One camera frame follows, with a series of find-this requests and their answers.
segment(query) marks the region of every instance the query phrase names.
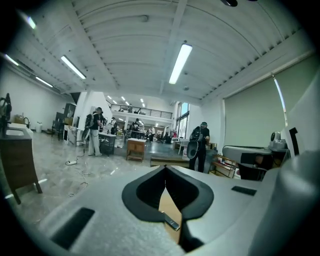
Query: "polished concrete floor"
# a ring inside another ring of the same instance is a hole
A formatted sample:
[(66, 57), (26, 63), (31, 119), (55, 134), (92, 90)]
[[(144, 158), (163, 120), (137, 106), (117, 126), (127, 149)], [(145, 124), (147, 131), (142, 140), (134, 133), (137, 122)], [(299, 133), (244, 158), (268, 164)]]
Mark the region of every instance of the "polished concrete floor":
[[(115, 146), (113, 155), (88, 156), (88, 150), (83, 153), (83, 146), (67, 145), (63, 140), (58, 141), (56, 136), (34, 133), (33, 159), (38, 180), (42, 181), (40, 186), (43, 193), (39, 194), (35, 186), (30, 185), (17, 189), (22, 202), (20, 205), (17, 205), (13, 197), (7, 201), (23, 220), (37, 227), (53, 209), (70, 200), (86, 186), (92, 186), (102, 179), (112, 179), (112, 176), (137, 172), (139, 167), (150, 167), (152, 154), (178, 155), (178, 150), (173, 150), (171, 144), (147, 142), (142, 162), (126, 161), (127, 148), (123, 138), (117, 138)], [(77, 156), (82, 156), (78, 157), (77, 164), (71, 166), (65, 164), (66, 161), (75, 161)], [(210, 159), (207, 154), (205, 170), (209, 169)], [(4, 193), (9, 195), (11, 191), (3, 178), (1, 181)]]

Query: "trash can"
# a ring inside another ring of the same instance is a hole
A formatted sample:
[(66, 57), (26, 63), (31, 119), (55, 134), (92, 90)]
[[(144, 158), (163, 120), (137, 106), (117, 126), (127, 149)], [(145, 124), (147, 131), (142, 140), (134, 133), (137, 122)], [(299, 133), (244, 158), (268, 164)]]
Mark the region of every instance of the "trash can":
[(36, 122), (35, 124), (35, 132), (41, 133), (42, 132), (42, 122)]

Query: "black rubber opening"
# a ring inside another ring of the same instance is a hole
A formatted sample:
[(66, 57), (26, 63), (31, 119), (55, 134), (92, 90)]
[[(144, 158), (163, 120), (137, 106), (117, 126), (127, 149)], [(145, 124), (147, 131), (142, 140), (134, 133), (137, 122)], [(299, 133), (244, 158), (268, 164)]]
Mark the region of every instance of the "black rubber opening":
[(51, 240), (69, 250), (94, 213), (94, 210), (81, 208), (51, 237)]
[(180, 246), (186, 252), (200, 247), (203, 242), (190, 235), (186, 221), (200, 218), (211, 206), (214, 193), (207, 184), (171, 166), (161, 166), (127, 184), (122, 201), (138, 219), (164, 223), (165, 215), (158, 209), (165, 188), (182, 215)]

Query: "window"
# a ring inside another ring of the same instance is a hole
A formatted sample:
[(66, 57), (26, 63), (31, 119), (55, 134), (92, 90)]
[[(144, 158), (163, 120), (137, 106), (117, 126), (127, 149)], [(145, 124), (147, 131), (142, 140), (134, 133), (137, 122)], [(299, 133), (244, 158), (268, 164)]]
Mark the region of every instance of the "window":
[(187, 125), (189, 120), (189, 103), (180, 102), (178, 104), (177, 119), (175, 129), (177, 130), (178, 138), (186, 138)]
[(185, 103), (185, 102), (182, 103), (180, 116), (188, 112), (188, 105), (189, 105), (188, 103)]

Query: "roller shade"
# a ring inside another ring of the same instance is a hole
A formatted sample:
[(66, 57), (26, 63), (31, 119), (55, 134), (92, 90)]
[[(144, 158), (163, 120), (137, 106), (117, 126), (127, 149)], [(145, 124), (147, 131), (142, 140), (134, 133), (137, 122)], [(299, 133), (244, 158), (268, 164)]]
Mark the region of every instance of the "roller shade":
[[(319, 65), (319, 57), (313, 55), (275, 75), (287, 114), (310, 85)], [(271, 133), (285, 127), (281, 100), (271, 77), (226, 98), (224, 104), (225, 145), (266, 147)]]
[(313, 55), (275, 75), (281, 88), (287, 113), (305, 93), (319, 66), (319, 57)]
[(224, 100), (225, 145), (266, 147), (285, 127), (284, 112), (272, 78)]

